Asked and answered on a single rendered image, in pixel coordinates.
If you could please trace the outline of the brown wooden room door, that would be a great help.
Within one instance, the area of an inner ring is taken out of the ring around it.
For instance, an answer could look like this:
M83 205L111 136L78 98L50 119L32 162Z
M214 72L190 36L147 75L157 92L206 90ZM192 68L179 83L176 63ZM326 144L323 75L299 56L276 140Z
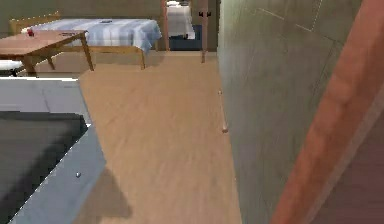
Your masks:
M202 52L201 52L201 63L205 63L208 43L208 0L200 0L200 11L203 12L202 18Z

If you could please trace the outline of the white bed in far room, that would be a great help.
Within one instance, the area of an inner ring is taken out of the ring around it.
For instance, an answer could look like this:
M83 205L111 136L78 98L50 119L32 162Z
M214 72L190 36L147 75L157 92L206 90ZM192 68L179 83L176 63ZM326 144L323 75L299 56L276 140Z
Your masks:
M170 0L166 3L166 8L168 35L193 40L195 31L192 25L191 2L189 0Z

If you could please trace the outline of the wooden bed with blue blanket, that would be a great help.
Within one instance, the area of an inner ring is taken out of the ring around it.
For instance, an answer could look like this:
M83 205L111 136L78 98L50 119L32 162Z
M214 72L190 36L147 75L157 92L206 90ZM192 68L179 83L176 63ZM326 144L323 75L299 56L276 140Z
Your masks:
M112 23L100 23L113 20ZM85 30L87 44L92 52L98 53L136 53L140 67L144 69L145 55L158 49L162 37L156 20L144 18L62 18L56 11L53 14L9 20L13 34L26 33L28 28L35 30Z

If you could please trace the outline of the brown wooden table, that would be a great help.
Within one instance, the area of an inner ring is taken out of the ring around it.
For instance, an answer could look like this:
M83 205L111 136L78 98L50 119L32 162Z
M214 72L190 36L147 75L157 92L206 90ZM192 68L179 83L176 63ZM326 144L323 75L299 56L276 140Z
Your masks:
M37 30L33 36L17 34L0 39L0 60L21 61L29 76L37 76L33 56L45 57L52 69L55 68L52 59L46 56L51 48L58 49L79 39L85 53L89 68L94 70L90 50L86 41L85 30Z

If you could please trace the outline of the reddish brown door frame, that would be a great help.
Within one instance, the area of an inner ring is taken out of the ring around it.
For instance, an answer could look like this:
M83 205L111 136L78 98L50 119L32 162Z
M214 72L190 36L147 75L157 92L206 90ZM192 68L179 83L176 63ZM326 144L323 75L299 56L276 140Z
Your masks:
M383 84L384 0L363 0L269 224L309 224Z

